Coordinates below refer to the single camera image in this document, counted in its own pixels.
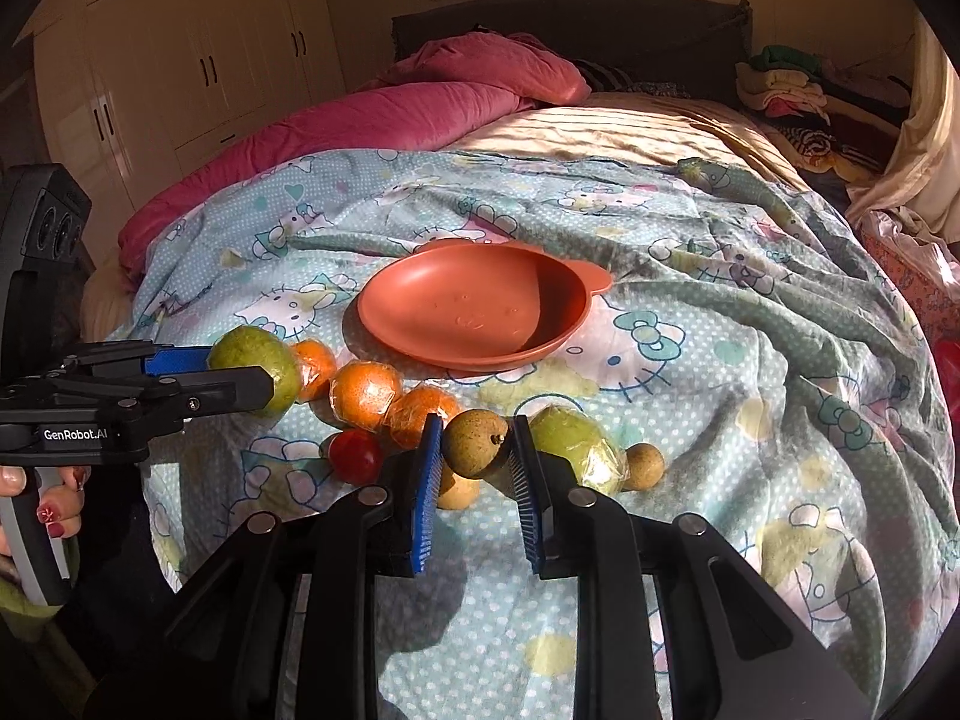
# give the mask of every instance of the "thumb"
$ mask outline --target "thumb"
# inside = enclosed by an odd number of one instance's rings
[[[12,466],[0,466],[0,495],[20,495],[27,485],[27,473]]]

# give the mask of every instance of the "pile of clothes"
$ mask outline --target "pile of clothes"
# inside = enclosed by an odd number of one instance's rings
[[[884,171],[910,112],[901,81],[839,70],[789,46],[767,46],[738,63],[736,92],[803,179],[840,210],[847,183]]]

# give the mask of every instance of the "hand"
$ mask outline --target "hand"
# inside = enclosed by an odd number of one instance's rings
[[[83,485],[90,476],[89,466],[66,466],[58,469],[62,485],[43,493],[37,519],[47,526],[52,538],[68,538],[80,531],[80,510],[83,509]],[[27,484],[24,469],[0,466],[0,495],[20,495]],[[0,555],[10,556],[10,545],[0,526]]]

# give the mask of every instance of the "green cloth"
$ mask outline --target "green cloth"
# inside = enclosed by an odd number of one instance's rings
[[[80,551],[74,538],[64,541],[70,575],[77,576]],[[31,604],[19,587],[0,579],[0,616],[11,633],[30,651],[40,673],[50,685],[61,704],[76,717],[83,712],[83,704],[94,688],[83,661],[67,643],[56,627],[54,615],[59,607],[38,607]],[[0,703],[0,717],[4,717]]]
[[[758,55],[750,57],[750,66],[761,73],[768,70],[800,70],[812,79],[819,79],[823,74],[823,66],[816,56],[789,46],[766,46]]]

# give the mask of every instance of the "orange plate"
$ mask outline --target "orange plate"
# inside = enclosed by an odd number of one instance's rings
[[[546,357],[611,285],[600,266],[529,245],[445,239],[379,271],[357,312],[378,341],[407,357],[488,373]]]

